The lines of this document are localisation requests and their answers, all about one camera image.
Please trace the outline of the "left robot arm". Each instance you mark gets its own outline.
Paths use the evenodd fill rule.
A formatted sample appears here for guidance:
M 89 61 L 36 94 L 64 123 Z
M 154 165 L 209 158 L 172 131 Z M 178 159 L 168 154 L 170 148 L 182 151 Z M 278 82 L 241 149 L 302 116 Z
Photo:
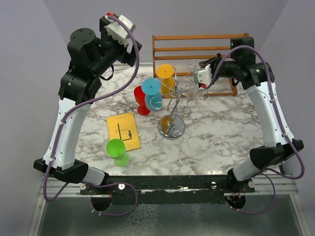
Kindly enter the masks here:
M 138 67 L 142 45 L 134 40 L 131 52 L 127 51 L 135 24 L 124 15 L 107 13 L 99 26 L 100 38 L 88 28 L 77 29 L 70 36 L 67 49 L 71 60 L 61 78 L 53 136 L 45 155 L 35 160 L 33 167 L 63 182 L 91 184 L 96 193 L 103 194 L 109 187 L 108 174 L 75 159 L 78 137 L 101 87 L 103 73 L 116 61 Z

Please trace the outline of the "clear wine glass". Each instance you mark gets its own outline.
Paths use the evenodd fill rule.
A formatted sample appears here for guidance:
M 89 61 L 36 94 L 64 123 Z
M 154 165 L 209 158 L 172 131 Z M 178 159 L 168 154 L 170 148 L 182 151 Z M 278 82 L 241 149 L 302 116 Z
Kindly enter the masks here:
M 195 71 L 200 68 L 198 63 L 191 63 L 189 67 L 192 68 L 192 78 L 193 82 L 189 86 L 187 91 L 187 106 L 191 109 L 191 112 L 198 112 L 199 107 L 199 98 L 201 94 L 199 93 L 199 81 L 195 75 Z

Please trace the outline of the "yellow plastic wine glass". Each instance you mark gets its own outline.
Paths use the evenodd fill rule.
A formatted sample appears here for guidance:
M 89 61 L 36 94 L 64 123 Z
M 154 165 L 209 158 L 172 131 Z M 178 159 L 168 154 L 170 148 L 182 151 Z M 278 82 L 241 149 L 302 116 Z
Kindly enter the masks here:
M 175 79 L 172 77 L 175 69 L 170 64 L 162 64 L 157 68 L 157 76 L 161 82 L 161 93 L 165 98 L 172 98 L 173 89 L 175 87 Z

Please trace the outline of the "blue plastic wine glass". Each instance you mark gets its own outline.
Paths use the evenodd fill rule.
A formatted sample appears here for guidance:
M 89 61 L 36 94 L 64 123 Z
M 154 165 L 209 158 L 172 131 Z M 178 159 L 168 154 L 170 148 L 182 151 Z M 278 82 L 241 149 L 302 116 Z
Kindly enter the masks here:
M 145 105 L 150 111 L 158 111 L 163 107 L 160 83 L 155 78 L 146 79 L 141 85 L 145 94 Z

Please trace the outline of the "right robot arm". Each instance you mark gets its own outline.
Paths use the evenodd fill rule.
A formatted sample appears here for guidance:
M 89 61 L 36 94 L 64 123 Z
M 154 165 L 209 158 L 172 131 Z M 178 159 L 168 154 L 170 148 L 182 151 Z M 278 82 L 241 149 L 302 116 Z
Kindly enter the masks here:
M 271 66 L 254 48 L 254 38 L 244 36 L 230 40 L 230 52 L 199 63 L 193 72 L 195 82 L 209 89 L 219 78 L 234 79 L 233 85 L 242 84 L 254 104 L 263 133 L 263 145 L 250 150 L 247 160 L 228 171 L 226 187 L 238 192 L 247 181 L 269 166 L 277 165 L 296 155 L 304 148 L 302 140 L 295 139 L 290 131 L 276 92 L 275 77 Z

